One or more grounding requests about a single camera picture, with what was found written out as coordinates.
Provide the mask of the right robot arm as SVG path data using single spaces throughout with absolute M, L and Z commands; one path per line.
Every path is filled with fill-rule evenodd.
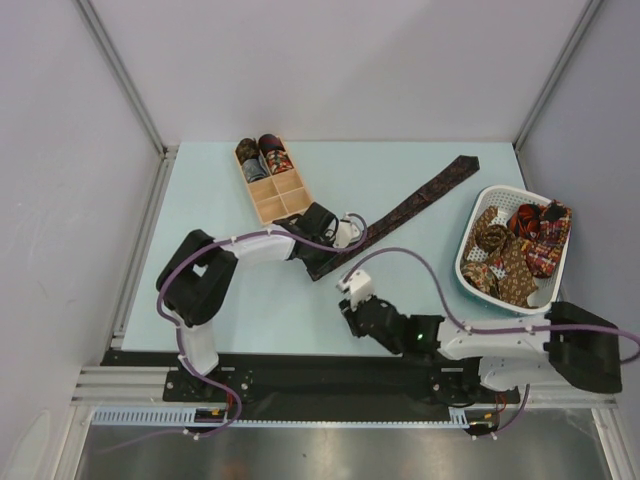
M 569 302 L 542 315 L 455 324 L 442 315 L 403 315 L 375 295 L 339 309 L 355 337 L 370 337 L 394 355 L 429 364 L 466 361 L 463 393 L 484 401 L 495 391 L 564 380 L 574 388 L 622 390 L 619 329 Z

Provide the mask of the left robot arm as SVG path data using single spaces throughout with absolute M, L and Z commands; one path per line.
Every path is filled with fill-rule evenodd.
M 366 227 L 339 218 L 314 202 L 302 214 L 278 219 L 259 231 L 217 240 L 201 229 L 187 234 L 156 280 L 158 313 L 176 328 L 178 358 L 188 372 L 185 388 L 199 400 L 220 388 L 213 318 L 238 266 L 301 261 L 310 275 L 353 250 Z

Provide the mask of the dark paisley tie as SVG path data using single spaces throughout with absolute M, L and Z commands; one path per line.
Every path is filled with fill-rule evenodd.
M 427 207 L 466 181 L 480 170 L 477 156 L 459 155 L 439 174 L 415 190 L 385 216 L 367 227 L 364 243 L 353 251 L 335 253 L 307 268 L 312 281 L 318 281 L 343 266 L 360 253 L 371 248 L 400 226 L 404 225 Z

